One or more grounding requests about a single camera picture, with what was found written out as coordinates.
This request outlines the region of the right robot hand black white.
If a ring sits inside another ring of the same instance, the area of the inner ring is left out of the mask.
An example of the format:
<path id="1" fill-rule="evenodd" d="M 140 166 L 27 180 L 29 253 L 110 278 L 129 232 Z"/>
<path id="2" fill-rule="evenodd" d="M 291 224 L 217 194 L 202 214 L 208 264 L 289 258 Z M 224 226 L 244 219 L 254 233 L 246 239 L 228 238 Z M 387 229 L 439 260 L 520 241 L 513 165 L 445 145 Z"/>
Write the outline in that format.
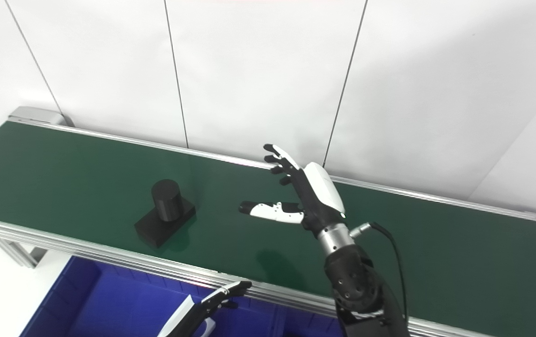
<path id="1" fill-rule="evenodd" d="M 274 144 L 265 144 L 270 155 L 265 162 L 273 163 L 270 172 L 283 175 L 279 184 L 291 185 L 299 203 L 242 201 L 239 212 L 276 222 L 301 224 L 305 230 L 319 235 L 326 228 L 345 223 L 345 207 L 330 175 L 316 162 L 305 167 L 283 149 Z"/>

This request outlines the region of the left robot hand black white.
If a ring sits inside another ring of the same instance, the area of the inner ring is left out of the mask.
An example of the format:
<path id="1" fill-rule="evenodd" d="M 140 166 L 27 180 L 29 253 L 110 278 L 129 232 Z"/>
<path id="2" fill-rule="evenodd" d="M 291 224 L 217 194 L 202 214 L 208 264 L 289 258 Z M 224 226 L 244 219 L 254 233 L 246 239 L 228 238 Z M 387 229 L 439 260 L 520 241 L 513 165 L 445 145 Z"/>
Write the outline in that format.
<path id="1" fill-rule="evenodd" d="M 159 337 L 208 337 L 216 328 L 212 316 L 218 309 L 238 309 L 233 297 L 243 297 L 252 286 L 251 281 L 236 281 L 221 286 L 195 302 L 187 296 L 165 322 Z"/>

